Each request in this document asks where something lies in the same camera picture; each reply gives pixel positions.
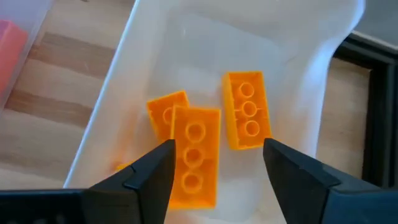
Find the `red-orange toy brick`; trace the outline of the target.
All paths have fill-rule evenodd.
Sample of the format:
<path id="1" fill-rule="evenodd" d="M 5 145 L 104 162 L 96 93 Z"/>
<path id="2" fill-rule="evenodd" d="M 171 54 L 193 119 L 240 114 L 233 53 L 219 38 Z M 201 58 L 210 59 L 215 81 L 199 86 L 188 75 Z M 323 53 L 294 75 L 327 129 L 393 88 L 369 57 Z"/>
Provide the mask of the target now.
<path id="1" fill-rule="evenodd" d="M 6 91 L 26 41 L 25 30 L 11 21 L 0 20 L 0 96 Z"/>

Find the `black aluminium table frame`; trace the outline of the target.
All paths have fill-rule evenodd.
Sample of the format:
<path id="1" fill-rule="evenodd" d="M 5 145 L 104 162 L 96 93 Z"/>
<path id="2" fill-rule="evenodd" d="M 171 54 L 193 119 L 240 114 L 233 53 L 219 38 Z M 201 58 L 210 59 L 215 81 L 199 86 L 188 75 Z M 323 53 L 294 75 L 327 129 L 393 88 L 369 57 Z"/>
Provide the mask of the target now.
<path id="1" fill-rule="evenodd" d="M 398 189 L 398 49 L 350 34 L 333 56 L 370 69 L 362 179 Z"/>

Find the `white plastic bin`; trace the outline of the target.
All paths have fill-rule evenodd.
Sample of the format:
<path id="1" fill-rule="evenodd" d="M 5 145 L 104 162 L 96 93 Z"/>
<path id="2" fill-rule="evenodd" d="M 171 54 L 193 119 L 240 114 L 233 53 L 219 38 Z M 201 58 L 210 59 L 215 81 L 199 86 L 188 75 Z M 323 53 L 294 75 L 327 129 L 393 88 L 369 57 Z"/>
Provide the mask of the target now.
<path id="1" fill-rule="evenodd" d="M 66 188 L 89 187 L 156 145 L 146 102 L 185 90 L 222 108 L 222 76 L 261 71 L 272 135 L 315 156 L 330 60 L 365 0 L 136 0 Z"/>

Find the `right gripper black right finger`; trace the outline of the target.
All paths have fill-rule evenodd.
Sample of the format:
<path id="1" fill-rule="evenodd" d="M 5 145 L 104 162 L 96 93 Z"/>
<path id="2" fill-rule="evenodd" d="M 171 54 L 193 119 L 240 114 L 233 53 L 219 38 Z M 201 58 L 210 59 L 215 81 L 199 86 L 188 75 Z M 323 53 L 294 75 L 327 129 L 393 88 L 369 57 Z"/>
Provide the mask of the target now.
<path id="1" fill-rule="evenodd" d="M 287 224 L 384 224 L 379 187 L 275 139 L 263 158 Z"/>

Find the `yellow toy brick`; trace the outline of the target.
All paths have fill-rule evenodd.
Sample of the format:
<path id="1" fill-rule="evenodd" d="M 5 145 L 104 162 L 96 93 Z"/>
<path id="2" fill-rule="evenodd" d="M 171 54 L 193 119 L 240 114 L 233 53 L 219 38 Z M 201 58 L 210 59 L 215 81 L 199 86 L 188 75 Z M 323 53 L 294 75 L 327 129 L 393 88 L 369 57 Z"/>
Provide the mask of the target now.
<path id="1" fill-rule="evenodd" d="M 220 151 L 219 109 L 174 106 L 170 138 L 175 141 L 171 209 L 216 207 Z"/>
<path id="2" fill-rule="evenodd" d="M 116 170 L 116 172 L 119 172 L 119 171 L 125 169 L 126 167 L 132 165 L 133 163 L 134 163 L 134 161 L 131 161 L 131 162 L 128 162 L 128 163 L 119 164 L 119 165 L 116 166 L 115 170 Z"/>
<path id="3" fill-rule="evenodd" d="M 150 123 L 158 142 L 169 139 L 171 132 L 172 111 L 175 105 L 189 106 L 185 90 L 173 92 L 147 102 Z"/>
<path id="4" fill-rule="evenodd" d="M 226 72 L 222 78 L 222 92 L 230 148 L 262 147 L 264 140 L 272 137 L 263 73 Z"/>

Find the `clear plastic bin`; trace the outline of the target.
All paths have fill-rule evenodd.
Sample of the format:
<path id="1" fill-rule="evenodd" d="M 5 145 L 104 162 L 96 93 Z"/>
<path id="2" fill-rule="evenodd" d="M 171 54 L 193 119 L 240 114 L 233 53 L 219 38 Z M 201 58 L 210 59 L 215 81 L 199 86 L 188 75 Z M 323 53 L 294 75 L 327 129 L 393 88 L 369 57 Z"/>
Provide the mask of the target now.
<path id="1" fill-rule="evenodd" d="M 27 32 L 27 41 L 19 56 L 11 80 L 3 96 L 0 96 L 0 113 L 22 70 L 53 0 L 0 0 L 0 20 L 11 21 Z"/>

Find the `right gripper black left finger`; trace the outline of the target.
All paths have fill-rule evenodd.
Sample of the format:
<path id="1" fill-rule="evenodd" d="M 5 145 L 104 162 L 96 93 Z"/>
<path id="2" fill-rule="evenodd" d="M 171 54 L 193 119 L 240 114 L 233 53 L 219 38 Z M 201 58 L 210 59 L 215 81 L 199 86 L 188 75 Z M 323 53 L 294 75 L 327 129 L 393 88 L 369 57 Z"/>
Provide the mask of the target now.
<path id="1" fill-rule="evenodd" d="M 164 224 L 175 163 L 175 141 L 169 139 L 85 190 L 85 224 Z"/>

